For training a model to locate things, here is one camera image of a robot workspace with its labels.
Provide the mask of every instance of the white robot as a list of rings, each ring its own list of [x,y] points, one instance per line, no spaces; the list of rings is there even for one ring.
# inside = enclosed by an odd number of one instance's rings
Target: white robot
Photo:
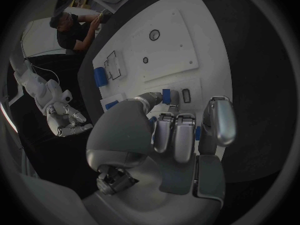
[[[24,59],[21,43],[11,53],[9,60],[16,81],[34,98],[36,106],[47,117],[48,125],[56,136],[80,134],[93,127],[90,123],[82,125],[87,119],[68,104],[73,99],[69,90],[63,92],[55,80],[46,81],[34,73],[31,63]]]

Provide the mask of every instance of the white wall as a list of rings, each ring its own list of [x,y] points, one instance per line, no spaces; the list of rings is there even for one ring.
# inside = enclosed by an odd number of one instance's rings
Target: white wall
[[[98,12],[85,8],[67,7],[66,12],[75,15],[94,15]],[[65,49],[61,48],[57,41],[57,30],[50,27],[49,18],[29,22],[23,35],[23,48],[27,57],[41,54],[64,54]]]

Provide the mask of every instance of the person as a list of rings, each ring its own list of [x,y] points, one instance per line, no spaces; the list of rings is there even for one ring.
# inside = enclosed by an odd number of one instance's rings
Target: person
[[[69,54],[85,54],[95,39],[99,24],[105,24],[110,17],[110,14],[75,15],[63,11],[50,19],[50,27],[57,29],[58,44],[66,49],[66,54],[68,51]]]

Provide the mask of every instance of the black circle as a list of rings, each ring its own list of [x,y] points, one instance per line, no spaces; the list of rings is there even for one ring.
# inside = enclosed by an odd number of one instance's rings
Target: black circle
[[[161,33],[157,29],[152,30],[149,34],[149,38],[151,41],[156,41],[157,39],[159,39],[160,36],[161,36]]]

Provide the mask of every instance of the robot hand in background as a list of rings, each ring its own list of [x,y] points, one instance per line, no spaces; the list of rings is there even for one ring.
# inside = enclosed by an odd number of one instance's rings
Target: robot hand in background
[[[63,92],[56,81],[46,81],[33,72],[31,63],[24,60],[20,44],[11,53],[10,64],[16,81],[34,98],[36,106],[47,117],[48,125],[56,136],[80,134],[93,127],[90,123],[82,126],[87,120],[68,104],[73,99],[69,90]]]

